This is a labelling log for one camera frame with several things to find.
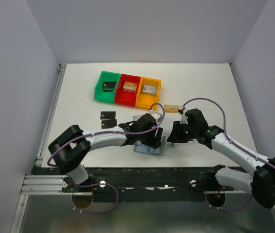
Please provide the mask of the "sage green card holder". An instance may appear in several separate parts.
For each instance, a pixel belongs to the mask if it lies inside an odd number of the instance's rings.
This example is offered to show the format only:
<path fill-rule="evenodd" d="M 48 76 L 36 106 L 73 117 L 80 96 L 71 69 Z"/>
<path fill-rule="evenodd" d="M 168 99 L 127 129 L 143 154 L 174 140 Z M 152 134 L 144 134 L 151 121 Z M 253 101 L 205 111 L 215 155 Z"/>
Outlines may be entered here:
<path fill-rule="evenodd" d="M 153 155 L 153 156 L 162 156 L 164 153 L 164 150 L 166 149 L 173 149 L 175 146 L 174 143 L 169 143 L 166 141 L 166 137 L 162 136 L 161 137 L 161 146 L 154 149 L 149 146 L 146 146 L 142 143 L 139 145 L 135 145 L 133 148 L 133 152 L 136 153 L 141 153 L 141 154 L 146 154 L 146 155 Z"/>

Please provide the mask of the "silver VIP card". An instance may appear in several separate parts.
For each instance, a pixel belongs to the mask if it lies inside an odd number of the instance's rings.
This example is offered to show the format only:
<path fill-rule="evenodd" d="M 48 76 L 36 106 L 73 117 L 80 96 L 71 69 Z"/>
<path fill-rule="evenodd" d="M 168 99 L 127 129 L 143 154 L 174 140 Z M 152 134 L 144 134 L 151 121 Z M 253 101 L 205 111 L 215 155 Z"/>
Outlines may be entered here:
<path fill-rule="evenodd" d="M 136 116 L 133 116 L 133 121 L 137 121 L 138 119 L 140 119 L 142 116 L 144 115 L 136 115 Z"/>

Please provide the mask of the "gold VIP card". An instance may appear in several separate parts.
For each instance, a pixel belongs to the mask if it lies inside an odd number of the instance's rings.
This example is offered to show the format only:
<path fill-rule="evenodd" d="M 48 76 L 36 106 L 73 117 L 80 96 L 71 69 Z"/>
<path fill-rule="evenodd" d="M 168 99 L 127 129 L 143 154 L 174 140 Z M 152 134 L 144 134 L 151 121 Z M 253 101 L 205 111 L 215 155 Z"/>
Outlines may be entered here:
<path fill-rule="evenodd" d="M 179 111 L 179 105 L 174 104 L 165 104 L 164 110 L 166 113 L 178 113 Z"/>

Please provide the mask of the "black credit card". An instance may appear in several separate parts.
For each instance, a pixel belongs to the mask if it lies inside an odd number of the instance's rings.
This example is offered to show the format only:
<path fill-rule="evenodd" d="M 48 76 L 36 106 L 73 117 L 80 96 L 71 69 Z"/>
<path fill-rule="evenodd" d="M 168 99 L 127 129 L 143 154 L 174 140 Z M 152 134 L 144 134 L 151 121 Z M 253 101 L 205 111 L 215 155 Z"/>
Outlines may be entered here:
<path fill-rule="evenodd" d="M 113 120 L 116 119 L 116 112 L 115 111 L 102 111 L 100 114 L 101 120 Z"/>

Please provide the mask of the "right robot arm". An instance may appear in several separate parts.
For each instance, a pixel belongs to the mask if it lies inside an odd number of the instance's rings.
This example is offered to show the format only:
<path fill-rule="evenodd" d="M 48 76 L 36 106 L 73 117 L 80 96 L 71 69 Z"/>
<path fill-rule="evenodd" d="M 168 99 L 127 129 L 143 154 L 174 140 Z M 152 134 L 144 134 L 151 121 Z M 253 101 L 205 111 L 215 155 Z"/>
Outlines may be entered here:
<path fill-rule="evenodd" d="M 211 182 L 250 194 L 265 208 L 270 209 L 275 205 L 275 157 L 269 158 L 249 150 L 231 139 L 222 128 L 209 126 L 199 109 L 184 108 L 178 112 L 181 119 L 174 121 L 168 142 L 197 140 L 199 144 L 221 153 L 243 171 L 217 165 L 209 172 Z"/>

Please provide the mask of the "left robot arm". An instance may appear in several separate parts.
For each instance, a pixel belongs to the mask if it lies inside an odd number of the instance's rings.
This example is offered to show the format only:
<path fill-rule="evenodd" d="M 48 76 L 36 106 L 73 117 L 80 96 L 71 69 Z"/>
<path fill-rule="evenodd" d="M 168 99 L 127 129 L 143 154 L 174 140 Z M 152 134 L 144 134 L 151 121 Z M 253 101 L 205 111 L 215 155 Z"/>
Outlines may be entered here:
<path fill-rule="evenodd" d="M 141 143 L 151 148 L 161 146 L 163 129 L 159 127 L 164 116 L 160 113 L 146 113 L 138 120 L 119 124 L 107 131 L 84 132 L 78 125 L 67 128 L 48 146 L 51 154 L 47 164 L 54 160 L 54 166 L 61 175 L 68 175 L 77 185 L 89 179 L 81 164 L 88 152 L 105 147 L 123 147 Z"/>

